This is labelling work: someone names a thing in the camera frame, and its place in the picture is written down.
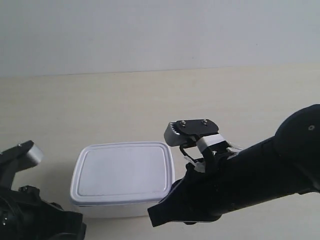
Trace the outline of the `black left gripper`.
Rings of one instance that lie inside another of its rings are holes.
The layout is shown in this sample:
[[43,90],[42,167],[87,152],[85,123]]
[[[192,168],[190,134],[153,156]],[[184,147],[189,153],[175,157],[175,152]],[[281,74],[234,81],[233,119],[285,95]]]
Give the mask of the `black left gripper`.
[[86,228],[81,213],[42,200],[36,187],[0,188],[2,240],[83,240]]

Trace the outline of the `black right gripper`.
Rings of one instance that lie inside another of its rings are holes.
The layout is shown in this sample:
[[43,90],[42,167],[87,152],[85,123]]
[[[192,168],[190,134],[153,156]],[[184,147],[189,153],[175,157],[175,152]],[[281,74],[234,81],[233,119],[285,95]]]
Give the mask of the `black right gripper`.
[[201,182],[215,181],[215,178],[220,175],[221,161],[233,158],[239,152],[240,149],[236,147],[227,147],[225,150],[208,150],[207,158],[197,159],[185,152],[184,158],[188,161],[185,180],[182,178],[176,181],[165,198],[147,209],[151,225],[159,227],[167,223],[186,225],[212,223],[219,220],[223,214],[240,210],[240,206],[233,202],[220,214],[214,214],[209,210],[209,205],[202,195],[198,196],[187,190],[187,183],[200,185]]

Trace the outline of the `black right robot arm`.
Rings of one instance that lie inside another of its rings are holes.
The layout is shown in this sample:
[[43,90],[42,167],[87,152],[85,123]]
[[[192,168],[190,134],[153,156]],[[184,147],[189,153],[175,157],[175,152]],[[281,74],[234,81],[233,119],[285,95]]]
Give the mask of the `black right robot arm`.
[[230,212],[320,190],[318,104],[296,111],[273,136],[245,149],[205,118],[170,122],[164,139],[187,164],[184,177],[147,210],[153,227],[211,223]]

